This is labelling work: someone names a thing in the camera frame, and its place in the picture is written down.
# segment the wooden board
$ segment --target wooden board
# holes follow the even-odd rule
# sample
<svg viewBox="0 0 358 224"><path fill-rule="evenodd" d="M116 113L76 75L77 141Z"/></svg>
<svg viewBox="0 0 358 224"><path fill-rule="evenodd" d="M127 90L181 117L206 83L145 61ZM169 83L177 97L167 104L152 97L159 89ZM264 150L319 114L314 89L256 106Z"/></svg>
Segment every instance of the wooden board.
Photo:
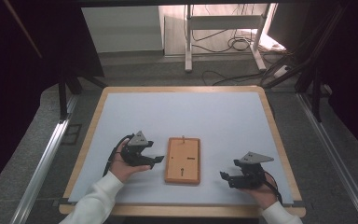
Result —
<svg viewBox="0 0 358 224"><path fill-rule="evenodd" d="M199 138L170 138L165 168L165 182L200 183Z"/></svg>

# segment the metal frame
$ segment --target metal frame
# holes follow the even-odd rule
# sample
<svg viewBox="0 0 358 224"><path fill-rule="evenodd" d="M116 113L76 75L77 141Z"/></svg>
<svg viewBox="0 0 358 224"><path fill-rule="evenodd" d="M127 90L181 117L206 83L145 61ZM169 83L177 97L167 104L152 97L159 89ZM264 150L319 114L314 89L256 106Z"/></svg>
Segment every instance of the metal frame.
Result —
<svg viewBox="0 0 358 224"><path fill-rule="evenodd" d="M45 181L46 175L48 174L48 170L51 163L53 162L55 153L60 145L62 137L65 134L68 123L71 120L77 100L77 95L74 95L69 99L67 104L67 117L64 120L60 120L60 122L57 124L53 135L48 141L45 152L43 153L42 158L40 159L40 162L34 171L34 175L32 176L27 189L22 195L16 212L14 213L13 218L10 220L10 223L25 223L27 220L31 209L34 206L34 201L36 200L37 194L42 188L43 182Z"/></svg>
<svg viewBox="0 0 358 224"><path fill-rule="evenodd" d="M331 141L328 133L324 129L324 126L321 122L319 122L313 115L312 111L310 110L310 102L307 98L306 93L298 93L297 97L305 110L310 123L312 124L313 129L315 130L316 134L318 135L319 139L321 140L324 150L327 153L329 160L333 163L336 172L341 179L344 188L348 192L351 200L358 211L358 185L356 184L355 180L351 176L345 162L339 156L336 147L334 146L333 142Z"/></svg>

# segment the hand-mounted device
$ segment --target hand-mounted device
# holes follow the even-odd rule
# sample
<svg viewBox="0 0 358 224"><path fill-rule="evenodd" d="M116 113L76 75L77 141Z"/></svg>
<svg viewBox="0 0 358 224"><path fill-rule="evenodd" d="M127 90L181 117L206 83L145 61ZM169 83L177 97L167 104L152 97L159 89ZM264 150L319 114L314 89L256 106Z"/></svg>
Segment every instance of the hand-mounted device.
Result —
<svg viewBox="0 0 358 224"><path fill-rule="evenodd" d="M129 138L130 140L127 144L121 149L120 155L123 158L123 161L130 166L140 166L140 165L150 165L150 169L153 168L155 163L160 163L164 159L164 156L156 157L155 159L143 156L141 153L146 147L152 147L153 142L147 141L142 131L139 131L137 134L130 134L123 137L117 144L107 161L106 167L104 169L103 175L106 175L107 171L115 154L117 153L117 148L121 145L124 140Z"/></svg>
<svg viewBox="0 0 358 224"><path fill-rule="evenodd" d="M258 189L265 184L275 193L280 203L282 203L282 196L278 191L278 187L275 188L266 179L266 174L271 177L272 175L264 171L261 166L260 163L265 161L274 161L274 159L254 152L248 152L240 160L234 160L234 164L241 168L243 175L230 176L224 172L220 172L220 175L222 179L228 181L228 185L231 188L235 189Z"/></svg>

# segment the black curtain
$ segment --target black curtain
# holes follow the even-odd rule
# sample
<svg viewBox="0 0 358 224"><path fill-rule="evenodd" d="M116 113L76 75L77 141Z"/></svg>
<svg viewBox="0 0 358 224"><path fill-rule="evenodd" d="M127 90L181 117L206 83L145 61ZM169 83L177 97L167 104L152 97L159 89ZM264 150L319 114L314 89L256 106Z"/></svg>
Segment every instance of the black curtain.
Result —
<svg viewBox="0 0 358 224"><path fill-rule="evenodd" d="M10 3L42 58L0 1L0 173L32 122L41 93L59 82L61 72L75 77L67 69L75 67L103 76L80 7Z"/></svg>
<svg viewBox="0 0 358 224"><path fill-rule="evenodd" d="M339 118L358 139L358 1L351 1L318 63Z"/></svg>

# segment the white shirt sleeve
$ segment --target white shirt sleeve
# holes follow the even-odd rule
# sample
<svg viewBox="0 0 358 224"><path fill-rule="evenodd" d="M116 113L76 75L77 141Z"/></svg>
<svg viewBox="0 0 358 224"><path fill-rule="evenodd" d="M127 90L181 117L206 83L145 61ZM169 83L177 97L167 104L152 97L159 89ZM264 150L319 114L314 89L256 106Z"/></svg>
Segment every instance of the white shirt sleeve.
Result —
<svg viewBox="0 0 358 224"><path fill-rule="evenodd" d="M124 186L110 171L93 184L61 224L104 223L115 206L118 191Z"/></svg>
<svg viewBox="0 0 358 224"><path fill-rule="evenodd" d="M302 224L298 216L288 213L279 202L264 210L261 215L268 224Z"/></svg>

